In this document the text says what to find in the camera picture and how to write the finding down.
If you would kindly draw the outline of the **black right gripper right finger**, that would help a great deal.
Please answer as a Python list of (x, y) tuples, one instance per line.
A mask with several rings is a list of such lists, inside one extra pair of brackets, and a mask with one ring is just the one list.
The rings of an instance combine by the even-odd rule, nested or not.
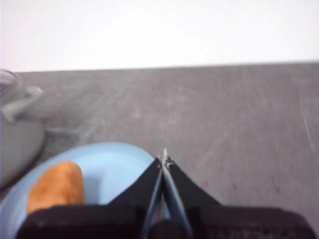
[(226, 206), (198, 187), (170, 159), (161, 161), (166, 203), (172, 219), (192, 239), (310, 239), (303, 216), (271, 207)]

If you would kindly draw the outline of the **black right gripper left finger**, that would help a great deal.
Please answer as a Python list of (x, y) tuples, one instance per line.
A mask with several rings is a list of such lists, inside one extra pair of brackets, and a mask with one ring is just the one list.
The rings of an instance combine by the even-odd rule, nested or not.
[(150, 224), (160, 190), (156, 158), (142, 175), (108, 204), (54, 206), (31, 213), (18, 239), (138, 239)]

